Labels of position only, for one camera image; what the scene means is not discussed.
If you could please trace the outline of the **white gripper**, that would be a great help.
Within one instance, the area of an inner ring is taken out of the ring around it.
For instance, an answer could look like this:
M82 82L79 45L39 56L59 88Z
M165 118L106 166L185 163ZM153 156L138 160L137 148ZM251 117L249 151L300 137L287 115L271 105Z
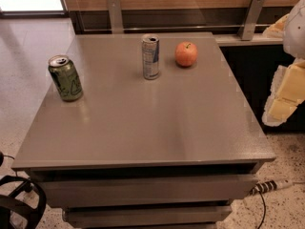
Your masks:
M263 36L282 38L284 52L294 58L305 58L305 0L299 0L290 11L269 26ZM295 60L289 67L279 65L274 73L262 122L277 127L287 121L305 101L305 61Z

